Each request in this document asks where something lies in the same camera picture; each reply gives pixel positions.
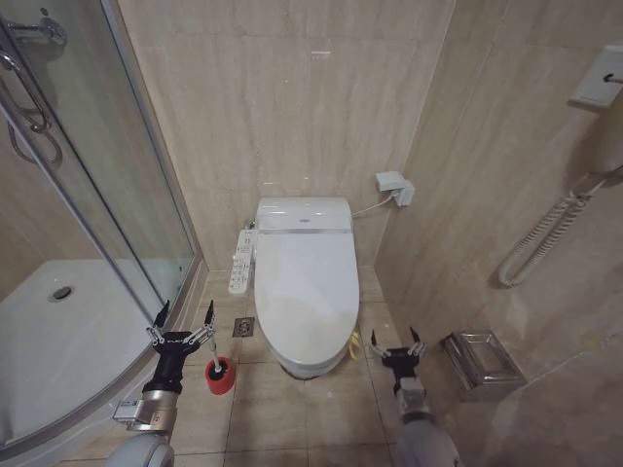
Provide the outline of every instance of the toilet lid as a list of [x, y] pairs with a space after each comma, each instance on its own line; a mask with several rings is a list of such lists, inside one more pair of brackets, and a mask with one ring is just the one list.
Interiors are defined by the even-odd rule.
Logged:
[[303, 365], [335, 357], [357, 319], [352, 232], [259, 233], [255, 305], [266, 339]]

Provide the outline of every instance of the cable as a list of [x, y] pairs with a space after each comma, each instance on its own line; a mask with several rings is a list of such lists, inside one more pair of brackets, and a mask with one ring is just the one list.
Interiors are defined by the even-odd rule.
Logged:
[[373, 206], [366, 207], [365, 209], [361, 209], [360, 211], [353, 212], [350, 216], [351, 216], [351, 217], [356, 217], [356, 216], [359, 216], [359, 215], [363, 214], [364, 212], [368, 212], [368, 211], [371, 211], [372, 209], [375, 209], [375, 208], [377, 208], [377, 207], [379, 207], [379, 206], [383, 206], [384, 204], [386, 204], [386, 203], [390, 202], [390, 201], [391, 201], [392, 199], [394, 199], [394, 198], [395, 198], [395, 194], [394, 194], [394, 192], [391, 192], [391, 195], [389, 195], [389, 196], [388, 196], [387, 198], [385, 198], [383, 201], [381, 201], [381, 202], [379, 202], [379, 203], [377, 203], [377, 204], [375, 204], [375, 205], [373, 205]]
[[[588, 192], [577, 195], [574, 192], [570, 192], [568, 197], [561, 198], [554, 206], [549, 210], [545, 217], [543, 217], [536, 226], [517, 243], [513, 251], [510, 252], [508, 257], [502, 262], [497, 270], [497, 280], [502, 285], [508, 288], [515, 287], [521, 284], [531, 271], [538, 265], [541, 260], [550, 252], [552, 248], [558, 243], [563, 234], [568, 230], [571, 224], [577, 219], [577, 216], [586, 209], [588, 201], [591, 200], [594, 193], [604, 184], [605, 180], [600, 181], [593, 189]], [[523, 251], [533, 244], [552, 224], [554, 224], [552, 230], [545, 236], [545, 238], [538, 245], [538, 248], [526, 262], [519, 268], [514, 276], [508, 277], [508, 272], [517, 263], [517, 260], [523, 253]]]

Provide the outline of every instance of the metal frame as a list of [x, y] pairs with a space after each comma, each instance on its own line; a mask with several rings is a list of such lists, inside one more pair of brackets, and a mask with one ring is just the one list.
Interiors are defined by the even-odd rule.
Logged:
[[[156, 113], [152, 106], [151, 100], [149, 98], [149, 94], [147, 91], [147, 87], [143, 81], [142, 74], [140, 72], [140, 68], [138, 66], [138, 62], [133, 52], [133, 47], [131, 45], [128, 33], [125, 28], [125, 24], [121, 15], [121, 10], [119, 8], [119, 4], [117, 0], [100, 0], [100, 4], [104, 15], [108, 21], [108, 25], [110, 31], [113, 35], [113, 39], [115, 44], [117, 45], [118, 52], [122, 63], [125, 67], [126, 74], [128, 76], [129, 83], [131, 85], [132, 91], [134, 93], [137, 105], [139, 107], [140, 113], [143, 117], [143, 122], [147, 128], [148, 134], [150, 136], [152, 146], [154, 148], [154, 152], [157, 155], [158, 162], [163, 171], [163, 175], [165, 178], [165, 182], [167, 187], [171, 193], [173, 202], [175, 207], [177, 208], [180, 221], [186, 232], [188, 241], [190, 246], [194, 252], [194, 257], [191, 262], [191, 265], [188, 267], [186, 276], [182, 282], [182, 288], [180, 289], [177, 299], [175, 301], [174, 307], [171, 311], [171, 317], [167, 322], [169, 323], [176, 322], [181, 315], [182, 308], [190, 299], [189, 292], [191, 291], [191, 287], [195, 286], [193, 289], [194, 292], [197, 292], [196, 289], [196, 280], [200, 276], [200, 265], [203, 263], [203, 254], [201, 247], [199, 245], [197, 235], [193, 229], [192, 223], [190, 221], [190, 215], [188, 213], [188, 209], [186, 207], [186, 203], [182, 196], [182, 191], [175, 176], [174, 170], [172, 168], [172, 162], [170, 155], [167, 151], [165, 139], [163, 137], [160, 125], [156, 118]], [[118, 269], [114, 260], [108, 255], [104, 245], [97, 238], [95, 232], [92, 230], [91, 226], [87, 222], [87, 220], [82, 216], [79, 209], [71, 199], [71, 196], [65, 191], [60, 181], [55, 176], [54, 172], [51, 170], [49, 166], [47, 166], [45, 162], [44, 152], [39, 147], [38, 143], [32, 138], [32, 136], [28, 133], [28, 131], [24, 130], [23, 125], [21, 124], [16, 111], [11, 107], [11, 104], [7, 101], [7, 97], [0, 94], [0, 111], [5, 115], [7, 120], [11, 122], [18, 136], [24, 143], [25, 147], [33, 156], [33, 159], [37, 162], [37, 164], [41, 167], [46, 177], [50, 180], [51, 184], [55, 187], [59, 196], [66, 203], [68, 208], [76, 217], [78, 223], [84, 229], [86, 234], [91, 238], [95, 247], [102, 255], [102, 258], [108, 262], [113, 271], [118, 275], [124, 286], [128, 289], [128, 292], [132, 296], [132, 298], [137, 302], [141, 313], [144, 317], [151, 323], [151, 315], [144, 308], [144, 305], [140, 301], [140, 299], [135, 295], [133, 289], [130, 287], [126, 279], [124, 278], [121, 271]], [[96, 185], [93, 183], [93, 187], [97, 191], [98, 196], [104, 202], [105, 207], [107, 208], [107, 204], [105, 203], [105, 199], [101, 196], [101, 193], [96, 188]], [[128, 244], [131, 250], [131, 245], [128, 243], [126, 236], [121, 230], [121, 226], [118, 226], [116, 223], [116, 227], [120, 231], [121, 235], [124, 237], [124, 240]], [[138, 261], [139, 266], [143, 269], [142, 264]], [[149, 275], [145, 273], [147, 279], [150, 281]], [[38, 446], [49, 442], [53, 438], [57, 437], [60, 433], [64, 432], [71, 426], [76, 425], [80, 421], [86, 419], [91, 414], [95, 413], [102, 404], [105, 404], [108, 400], [114, 397], [130, 380], [132, 380], [135, 375], [137, 375], [144, 367], [147, 365], [152, 359], [152, 351], [151, 346], [146, 345], [145, 350], [137, 356], [137, 358], [126, 368], [126, 370], [119, 375], [114, 381], [104, 387], [98, 394], [94, 395], [80, 407], [76, 408], [71, 413], [68, 413], [65, 417], [53, 422], [50, 425], [43, 427], [42, 429], [34, 432], [28, 436], [20, 438], [13, 443], [8, 444], [3, 449], [0, 449], [0, 461], [8, 460], [20, 454], [24, 454], [25, 452], [34, 449]]]

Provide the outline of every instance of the white toilet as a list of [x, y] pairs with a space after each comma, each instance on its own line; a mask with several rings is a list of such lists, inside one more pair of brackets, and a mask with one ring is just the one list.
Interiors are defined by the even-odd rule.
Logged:
[[271, 351], [293, 377], [343, 358], [359, 308], [350, 208], [343, 198], [262, 198], [255, 305]]

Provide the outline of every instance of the shower drain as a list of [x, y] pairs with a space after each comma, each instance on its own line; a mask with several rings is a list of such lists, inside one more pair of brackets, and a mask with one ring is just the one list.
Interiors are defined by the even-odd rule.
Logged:
[[52, 292], [52, 294], [50, 295], [50, 300], [52, 302], [61, 302], [69, 297], [73, 291], [73, 288], [69, 287], [68, 285], [64, 285]]
[[253, 336], [255, 318], [236, 318], [234, 321], [234, 338], [250, 338]]

